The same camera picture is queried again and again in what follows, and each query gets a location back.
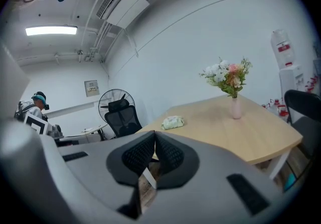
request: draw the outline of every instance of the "pink vase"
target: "pink vase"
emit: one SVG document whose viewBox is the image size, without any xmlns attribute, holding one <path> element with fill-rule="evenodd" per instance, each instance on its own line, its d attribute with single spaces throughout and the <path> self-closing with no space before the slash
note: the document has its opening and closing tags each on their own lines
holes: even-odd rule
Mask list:
<svg viewBox="0 0 321 224">
<path fill-rule="evenodd" d="M 231 115 L 234 119 L 240 119 L 242 117 L 239 98 L 232 98 Z"/>
</svg>

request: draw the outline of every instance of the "black rubber pad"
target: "black rubber pad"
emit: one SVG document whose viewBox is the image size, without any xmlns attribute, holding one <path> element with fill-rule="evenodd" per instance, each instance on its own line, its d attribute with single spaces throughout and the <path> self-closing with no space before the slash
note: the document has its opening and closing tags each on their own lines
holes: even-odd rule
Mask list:
<svg viewBox="0 0 321 224">
<path fill-rule="evenodd" d="M 65 160 L 65 162 L 68 162 L 68 161 L 76 160 L 85 156 L 88 156 L 88 154 L 86 154 L 85 152 L 79 152 L 79 153 L 64 155 L 62 158 Z"/>
<path fill-rule="evenodd" d="M 226 178 L 252 215 L 259 213 L 269 206 L 269 203 L 243 175 L 232 174 Z"/>
</svg>

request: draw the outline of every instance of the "fluorescent light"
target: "fluorescent light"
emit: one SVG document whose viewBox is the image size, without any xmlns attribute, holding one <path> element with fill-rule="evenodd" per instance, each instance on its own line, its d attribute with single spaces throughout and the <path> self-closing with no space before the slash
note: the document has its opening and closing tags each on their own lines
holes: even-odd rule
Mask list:
<svg viewBox="0 0 321 224">
<path fill-rule="evenodd" d="M 27 36 L 44 35 L 44 34 L 68 34 L 75 35 L 77 27 L 71 26 L 43 26 L 26 28 Z"/>
</svg>

